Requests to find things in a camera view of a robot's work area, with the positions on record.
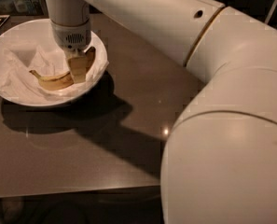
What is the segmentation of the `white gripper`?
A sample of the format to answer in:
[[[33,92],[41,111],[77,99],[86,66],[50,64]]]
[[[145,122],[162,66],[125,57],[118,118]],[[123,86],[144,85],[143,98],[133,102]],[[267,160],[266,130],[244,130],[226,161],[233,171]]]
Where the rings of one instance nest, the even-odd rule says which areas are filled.
[[[53,37],[61,49],[83,50],[91,42],[90,21],[76,26],[60,25],[54,21],[50,24]],[[93,49],[81,50],[65,53],[66,62],[75,83],[84,82],[86,74],[93,65]]]

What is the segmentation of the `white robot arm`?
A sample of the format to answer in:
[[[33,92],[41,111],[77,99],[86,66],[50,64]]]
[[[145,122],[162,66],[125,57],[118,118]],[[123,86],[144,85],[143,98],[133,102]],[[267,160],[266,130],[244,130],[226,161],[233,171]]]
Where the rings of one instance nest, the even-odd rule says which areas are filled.
[[[46,0],[55,40],[85,5],[203,82],[162,157],[165,224],[277,224],[277,30],[214,0]]]

